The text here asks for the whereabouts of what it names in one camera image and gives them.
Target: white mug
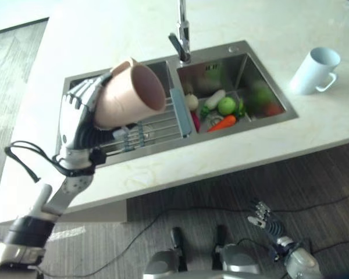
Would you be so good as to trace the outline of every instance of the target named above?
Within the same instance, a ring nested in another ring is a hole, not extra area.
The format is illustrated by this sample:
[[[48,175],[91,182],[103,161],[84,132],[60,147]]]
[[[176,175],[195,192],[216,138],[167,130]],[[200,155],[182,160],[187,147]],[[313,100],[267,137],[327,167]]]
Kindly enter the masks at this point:
[[[315,90],[326,91],[337,79],[333,69],[340,63],[340,55],[330,48],[314,48],[309,52],[290,82],[296,94],[311,94]],[[327,76],[332,80],[325,87],[319,85]]]

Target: green apple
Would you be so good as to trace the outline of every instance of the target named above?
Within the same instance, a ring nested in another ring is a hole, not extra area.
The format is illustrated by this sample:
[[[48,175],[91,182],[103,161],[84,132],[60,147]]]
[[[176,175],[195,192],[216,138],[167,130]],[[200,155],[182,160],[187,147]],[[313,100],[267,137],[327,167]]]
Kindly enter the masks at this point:
[[[231,97],[224,97],[218,103],[218,111],[221,115],[230,115],[235,112],[237,107],[236,102]]]

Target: pink cup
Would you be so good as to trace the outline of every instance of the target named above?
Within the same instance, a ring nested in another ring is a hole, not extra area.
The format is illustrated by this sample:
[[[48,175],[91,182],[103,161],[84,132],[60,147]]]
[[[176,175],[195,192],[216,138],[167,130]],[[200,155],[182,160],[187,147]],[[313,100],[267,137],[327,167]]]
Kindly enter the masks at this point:
[[[112,69],[112,74],[97,101],[97,127],[111,129],[165,110],[163,85],[149,67],[130,58]]]

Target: faucet handle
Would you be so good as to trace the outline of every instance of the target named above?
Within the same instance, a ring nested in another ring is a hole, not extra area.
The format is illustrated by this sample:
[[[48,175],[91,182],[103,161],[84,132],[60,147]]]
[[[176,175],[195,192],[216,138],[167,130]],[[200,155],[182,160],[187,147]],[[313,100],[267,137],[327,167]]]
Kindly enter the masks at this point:
[[[172,43],[177,53],[179,54],[179,58],[182,62],[188,62],[190,55],[186,53],[184,48],[182,47],[179,39],[176,37],[175,33],[170,33],[168,36],[169,41]]]

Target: black cable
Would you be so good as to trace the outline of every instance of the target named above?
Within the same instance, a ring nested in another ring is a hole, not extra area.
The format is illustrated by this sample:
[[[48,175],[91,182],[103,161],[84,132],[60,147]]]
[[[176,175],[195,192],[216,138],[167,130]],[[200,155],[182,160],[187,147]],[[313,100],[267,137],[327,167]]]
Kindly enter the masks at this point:
[[[44,152],[44,150],[42,150],[38,145],[33,144],[32,142],[28,142],[28,141],[14,141],[14,142],[12,142],[10,145],[8,145],[4,148],[5,154],[8,157],[15,160],[16,162],[18,162],[26,170],[26,172],[34,180],[35,183],[40,180],[39,176],[37,176],[35,174],[35,172],[33,172],[32,169],[28,167],[28,165],[23,163],[23,161],[21,159],[19,159],[18,156],[13,153],[12,148],[22,148],[22,149],[30,150],[30,151],[40,155],[41,157],[43,157],[46,161],[48,161],[54,167],[57,167],[57,168],[62,169],[64,171],[67,171],[58,162],[49,158],[47,156],[47,154]]]
[[[313,208],[317,208],[317,207],[320,207],[320,206],[326,206],[326,205],[332,205],[334,203],[338,203],[338,202],[341,202],[345,199],[348,199],[349,198],[349,195],[348,196],[344,196],[340,199],[336,199],[335,201],[331,201],[331,202],[324,202],[324,203],[320,203],[320,204],[317,204],[317,205],[311,205],[307,208],[299,208],[299,209],[275,209],[275,210],[272,210],[273,212],[279,212],[279,213],[297,213],[297,212],[301,212],[301,211],[305,211],[305,210],[309,210],[309,209],[313,209]]]
[[[252,242],[253,244],[255,244],[255,245],[257,245],[257,246],[259,246],[259,247],[261,247],[261,248],[264,248],[266,251],[269,251],[270,249],[269,249],[269,247],[267,247],[267,246],[265,246],[264,244],[261,244],[261,243],[259,243],[259,242],[256,242],[256,241],[254,241],[254,240],[252,240],[251,238],[242,238],[241,240],[239,240],[238,242],[237,242],[237,245],[240,245],[242,242],[244,242],[244,241],[250,241],[250,242]]]
[[[315,207],[318,207],[318,206],[322,206],[322,205],[329,205],[329,204],[334,204],[334,203],[337,203],[337,202],[340,202],[340,201],[343,201],[345,199],[349,198],[349,196],[346,196],[346,197],[343,197],[341,199],[338,199],[336,201],[333,201],[333,202],[330,202],[330,203],[322,203],[322,204],[318,204],[318,205],[314,205],[314,206],[310,206],[308,207],[308,209],[312,209],[312,208],[315,208]],[[94,274],[100,272],[101,270],[105,269],[106,267],[110,266],[112,263],[114,263],[115,261],[117,261],[118,259],[120,259],[127,251],[128,249],[132,246],[132,244],[145,232],[147,231],[150,227],[152,227],[156,221],[162,216],[164,215],[165,213],[167,212],[170,212],[170,211],[188,211],[188,210],[222,210],[222,211],[227,211],[227,212],[233,212],[233,213],[246,213],[246,212],[251,212],[250,210],[247,210],[247,209],[230,209],[230,208],[219,208],[219,207],[213,207],[213,206],[193,206],[193,207],[190,207],[190,208],[173,208],[173,209],[166,209],[162,212],[160,212],[157,216],[155,216],[155,218],[149,223],[149,225],[147,225],[142,231],[140,231],[134,238],[133,240],[128,244],[128,246],[120,253],[118,254],[116,257],[114,257],[112,260],[108,261],[107,263],[105,263],[103,266],[101,266],[99,269],[97,269],[96,271],[93,271],[92,273],[89,273],[89,274],[85,274],[85,275],[64,275],[64,276],[60,276],[60,275],[52,275],[52,274],[49,274],[48,272],[42,270],[40,267],[37,267],[37,269],[42,272],[44,275],[48,276],[48,277],[52,277],[52,278],[68,278],[68,277],[73,277],[73,278],[86,278],[86,277],[90,277],[90,276],[93,276]],[[303,211],[305,209],[293,209],[293,210],[273,210],[275,212],[285,212],[285,213],[290,213],[290,212],[297,212],[297,211]],[[241,243],[242,241],[246,241],[246,240],[249,240],[255,244],[257,244],[257,242],[251,240],[251,239],[241,239],[239,240],[238,243]],[[326,250],[326,249],[330,249],[332,248],[333,246],[336,246],[336,245],[340,245],[340,244],[346,244],[346,243],[349,243],[349,241],[345,241],[345,242],[340,242],[339,244],[334,244],[334,245],[331,245],[329,246],[328,248],[322,248],[318,251],[315,251],[315,253],[318,253],[318,252],[321,252],[323,250]]]
[[[320,249],[318,249],[318,250],[315,250],[315,251],[313,251],[313,255],[318,254],[318,253],[321,253],[321,252],[323,252],[324,250],[334,248],[335,246],[343,245],[343,244],[349,244],[349,240],[348,240],[348,241],[341,241],[341,242],[335,243],[335,244],[333,244],[333,245],[330,245],[330,246],[327,246],[327,247],[324,247],[324,248],[320,248]]]

